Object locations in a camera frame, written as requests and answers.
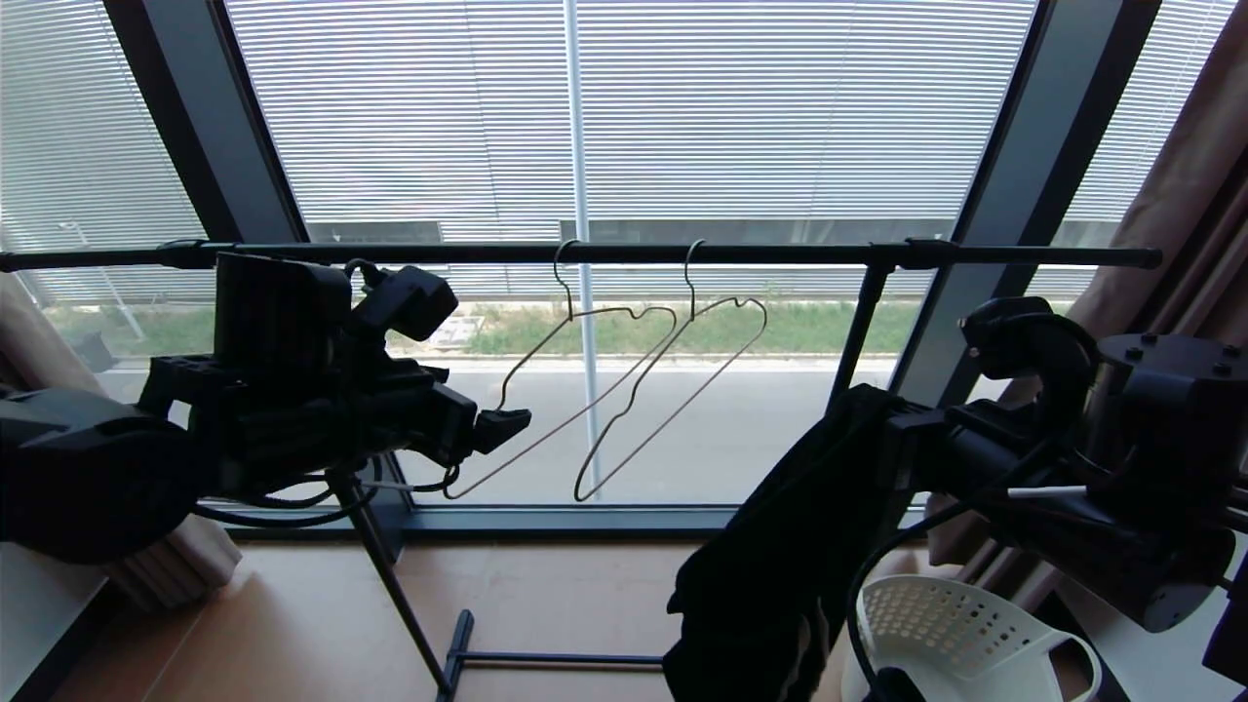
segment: road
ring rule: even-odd
[[[482,407],[498,402],[507,366],[453,362],[449,367],[449,385],[458,392]],[[626,365],[618,362],[600,366],[599,392],[620,380],[625,368]],[[715,366],[705,363],[656,367],[639,387],[631,412],[620,418],[603,441],[602,471],[605,473],[624,460],[714,370]],[[855,383],[884,386],[891,371],[891,360],[865,360],[855,373]],[[740,502],[824,411],[834,372],[834,366],[822,360],[809,363],[750,361],[729,367],[607,483],[599,500],[614,503]],[[134,402],[146,375],[140,370],[110,371],[100,380],[115,398]],[[976,395],[988,396],[1000,385],[981,385]],[[631,380],[625,378],[599,403],[600,426],[624,408],[630,387]],[[580,410],[584,393],[579,363],[542,362],[523,368],[508,386],[507,406],[530,408],[533,425],[494,455],[468,460],[461,488]],[[185,407],[175,407],[172,418],[185,422]],[[582,417],[470,492],[463,502],[572,502],[573,480],[588,443]],[[406,451],[399,456],[409,481],[434,482],[441,477],[441,468],[424,457]],[[443,501],[441,496],[422,495],[419,498]]]

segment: white plastic basket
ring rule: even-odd
[[[875,668],[905,671],[929,702],[1061,702],[1048,652],[1067,641],[1083,648],[1092,667],[1092,685],[1072,702],[1101,687],[1101,666],[1086,641],[978,587],[885,577],[862,588],[857,612]],[[850,655],[841,698],[859,702],[866,695],[866,678]]]

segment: curtain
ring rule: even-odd
[[[1151,271],[1101,269],[1068,316],[1093,337],[1182,334],[1248,342],[1248,4],[1232,11],[1113,246],[1161,249]],[[1001,400],[1027,402],[1035,378]],[[934,496],[929,511],[947,503]],[[931,535],[932,563],[965,563],[960,580],[1038,605],[1060,573],[987,538],[972,515]]]
[[[21,281],[0,274],[0,382],[17,390],[70,387],[104,395]],[[104,572],[142,608],[176,607],[227,583],[242,553],[216,522],[190,516],[162,541]]]

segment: black garment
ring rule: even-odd
[[[684,622],[663,658],[675,702],[810,700],[890,496],[874,481],[879,436],[902,405],[846,391],[680,567],[668,612]]]

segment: clothes hanger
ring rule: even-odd
[[[669,334],[668,337],[665,337],[666,342],[663,345],[663,349],[654,358],[650,360],[650,362],[645,366],[645,370],[641,371],[641,375],[638,376],[638,378],[633,382],[633,391],[629,393],[628,405],[625,405],[625,407],[619,413],[613,416],[607,422],[607,426],[603,427],[603,431],[598,435],[598,438],[594,440],[594,445],[589,448],[589,453],[585,455],[585,460],[582,461],[580,463],[580,470],[577,471],[577,481],[572,486],[572,498],[575,500],[577,502],[584,502],[585,500],[593,497],[595,492],[602,490],[603,485],[605,485],[608,480],[610,480],[615,473],[620,472],[620,470],[624,466],[626,466],[629,461],[633,460],[634,456],[640,453],[641,450],[645,448],[645,446],[650,443],[650,441],[653,441],[655,436],[659,436],[659,433],[664,428],[666,428],[668,425],[671,423],[671,421],[675,420],[676,416],[685,410],[685,407],[688,407],[694,400],[696,400],[698,396],[701,395],[701,392],[706,390],[706,387],[728,368],[728,366],[733,365],[733,362],[736,361],[743,353],[745,353],[750,349],[750,346],[754,346],[754,342],[758,341],[763,336],[763,332],[768,330],[768,307],[766,305],[759,302],[754,297],[738,297],[738,296],[723,297],[720,300],[716,300],[706,305],[700,310],[698,309],[698,289],[695,289],[693,281],[689,280],[689,262],[694,256],[694,251],[703,244],[706,244],[705,239],[699,239],[698,241],[694,241],[693,245],[689,247],[689,251],[685,254],[684,276],[685,276],[685,285],[689,286],[689,319],[685,320],[683,325],[680,325],[679,330],[676,330],[674,334]],[[641,442],[638,443],[636,447],[633,448],[633,451],[630,451],[628,456],[624,456],[623,461],[617,463],[614,468],[612,468],[610,471],[607,472],[607,475],[600,477],[598,480],[598,485],[589,488],[589,492],[582,495],[580,487],[585,480],[585,471],[589,468],[590,461],[593,461],[594,455],[598,452],[598,448],[602,446],[603,440],[607,437],[608,432],[610,432],[612,426],[615,425],[617,420],[628,415],[633,410],[633,403],[636,401],[638,388],[641,386],[641,382],[645,381],[646,376],[650,373],[650,370],[654,368],[655,363],[659,362],[659,358],[661,358],[663,355],[666,353],[669,349],[671,349],[671,345],[680,339],[680,335],[683,335],[685,330],[688,330],[689,326],[693,325],[698,317],[705,315],[706,312],[721,305],[728,305],[728,304],[731,304],[736,309],[741,309],[746,305],[756,306],[759,311],[763,312],[763,320],[761,324],[759,325],[759,331],[756,331],[754,336],[749,339],[749,341],[746,341],[740,349],[738,349],[735,353],[729,356],[729,358],[724,361],[724,363],[720,365],[719,368],[716,368],[715,372],[711,373],[709,378],[706,378],[701,385],[698,386],[698,390],[695,390],[693,395],[686,397],[685,401],[681,402],[680,406],[676,407],[675,411],[668,416],[668,418],[663,420],[663,422],[658,427],[655,427],[654,431],[651,431],[644,440],[641,440]]]
[[[533,358],[533,356],[535,356],[538,353],[538,351],[540,351],[552,339],[554,339],[555,335],[559,334],[560,330],[563,330],[563,327],[568,326],[569,324],[572,324],[573,321],[575,321],[575,320],[578,320],[580,317],[589,317],[589,316],[603,315],[603,314],[608,314],[608,312],[624,312],[630,319],[633,319],[633,321],[638,321],[638,320],[640,320],[641,317],[646,316],[648,314],[650,314],[653,311],[663,311],[663,312],[666,312],[668,315],[671,316],[671,329],[669,329],[668,332],[658,341],[658,344],[655,344],[654,346],[651,346],[649,349],[649,351],[646,351],[640,358],[638,358],[636,362],[633,363],[633,366],[629,370],[626,370],[619,377],[619,380],[617,380],[614,383],[612,383],[612,386],[608,387],[602,395],[599,395],[592,402],[589,402],[588,405],[585,405],[584,407],[582,407],[580,411],[578,411],[577,413],[572,415],[570,417],[565,418],[563,422],[558,423],[550,431],[543,433],[540,437],[537,438],[537,441],[534,441],[533,443],[529,443],[528,446],[525,446],[524,448],[522,448],[517,455],[512,456],[510,458],[508,458],[505,462],[503,462],[498,467],[490,470],[484,476],[482,476],[475,482],[473,482],[472,485],[469,485],[468,487],[466,487],[464,490],[462,490],[458,493],[452,493],[451,492],[451,485],[449,485],[449,482],[444,481],[446,485],[442,487],[442,496],[446,497],[447,500],[459,500],[464,495],[468,495],[473,490],[477,490],[478,487],[482,486],[482,483],[489,481],[490,478],[493,478],[498,473],[503,472],[512,463],[514,463],[515,461],[519,461],[525,453],[528,453],[529,451],[533,451],[539,445],[542,445],[543,442],[545,442],[548,438],[550,438],[555,433],[560,432],[564,427],[567,427],[568,425],[570,425],[572,422],[574,422],[578,417],[583,416],[585,412],[588,412],[589,410],[592,410],[594,406],[597,406],[599,402],[602,402],[608,395],[610,395],[617,387],[619,387],[620,385],[624,385],[624,381],[628,380],[629,376],[631,376],[634,371],[636,371],[639,367],[641,367],[641,363],[644,363],[655,351],[658,351],[663,346],[663,344],[668,340],[668,337],[671,336],[671,334],[676,330],[676,317],[678,317],[676,311],[673,310],[671,307],[664,307],[661,305],[646,306],[640,312],[633,310],[633,307],[625,307],[625,306],[599,307],[597,310],[588,310],[588,311],[582,311],[582,312],[574,311],[573,310],[573,304],[572,304],[572,289],[568,287],[568,284],[564,282],[563,277],[559,276],[559,257],[563,255],[563,250],[567,249],[568,246],[573,245],[573,244],[577,244],[577,241],[572,240],[572,241],[563,242],[559,246],[559,249],[555,250],[554,264],[553,264],[554,280],[559,284],[559,286],[563,287],[564,297],[567,300],[568,314],[563,317],[563,320],[559,321],[558,325],[555,325],[554,329],[552,329],[542,339],[542,341],[538,342],[537,346],[533,347],[532,351],[529,351],[528,353],[525,353],[524,357],[522,357],[512,367],[512,370],[508,371],[507,376],[503,377],[503,387],[499,391],[498,406],[494,408],[495,411],[497,410],[502,410],[503,405],[507,403],[507,386],[512,381],[512,377],[515,376],[515,373],[527,362],[529,362],[529,360]],[[448,476],[449,476],[451,471],[453,471],[453,470],[454,468],[448,470]]]

